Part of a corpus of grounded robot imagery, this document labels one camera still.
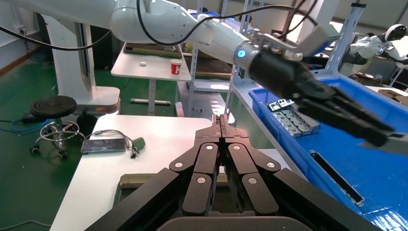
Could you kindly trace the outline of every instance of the green object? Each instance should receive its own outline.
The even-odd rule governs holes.
[[[132,140],[133,146],[135,146],[138,150],[144,148],[146,146],[146,142],[144,141],[143,137],[139,137],[137,139]]]

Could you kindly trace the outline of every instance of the blue plastic bin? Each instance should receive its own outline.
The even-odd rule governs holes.
[[[209,16],[220,16],[217,12],[213,12],[213,11],[208,11],[208,12],[203,12]],[[197,13],[190,13],[194,18],[197,17]]]
[[[338,86],[396,131],[408,132],[408,107],[349,79],[322,82]],[[249,94],[255,113],[312,184],[384,230],[408,230],[407,156],[360,147],[361,139],[326,124],[316,134],[294,138],[265,106],[277,96],[263,88]],[[310,150],[319,152],[365,198],[364,206],[351,202],[310,157]]]

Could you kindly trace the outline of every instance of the white table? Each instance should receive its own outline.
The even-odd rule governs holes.
[[[50,231],[83,231],[108,212],[124,174],[157,173],[194,145],[196,130],[212,125],[208,119],[135,115],[104,115],[94,131],[117,129],[131,139],[143,137],[146,147],[136,159],[130,152],[84,155]],[[120,137],[100,135],[91,139]],[[275,149],[260,150],[288,167]]]
[[[383,88],[383,87],[373,87],[373,86],[366,86],[366,87],[368,87],[371,90],[376,91],[376,92],[378,92],[379,90],[391,90],[391,91],[394,91],[394,92],[396,92],[396,93],[398,93],[400,95],[408,96],[407,92],[401,91],[400,89],[396,89],[396,88]]]
[[[191,81],[191,75],[189,69],[182,57],[183,64],[178,75],[171,74],[171,63],[169,58],[163,58],[151,55],[137,55],[124,53],[123,46],[113,68],[111,74],[118,77],[130,77],[130,78],[147,78],[149,79],[149,99],[139,100],[132,99],[132,103],[148,103],[149,111],[148,115],[154,115],[154,105],[169,104],[168,101],[156,101],[156,80],[168,80],[168,81]],[[145,62],[146,66],[140,66],[141,62]]]

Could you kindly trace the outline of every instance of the stool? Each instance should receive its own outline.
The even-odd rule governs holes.
[[[53,119],[54,122],[44,126],[39,132],[40,137],[36,141],[36,145],[29,150],[31,153],[39,152],[40,140],[52,141],[58,143],[60,158],[68,157],[63,147],[63,141],[68,140],[76,135],[85,139],[85,136],[79,132],[78,124],[71,121],[61,121],[62,117],[72,114],[77,108],[77,103],[74,99],[67,96],[50,96],[35,101],[31,104],[30,113],[42,119]]]

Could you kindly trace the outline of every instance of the red paper cup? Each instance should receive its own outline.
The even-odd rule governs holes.
[[[172,59],[171,62],[171,73],[174,75],[178,75],[181,69],[182,61],[180,59]]]

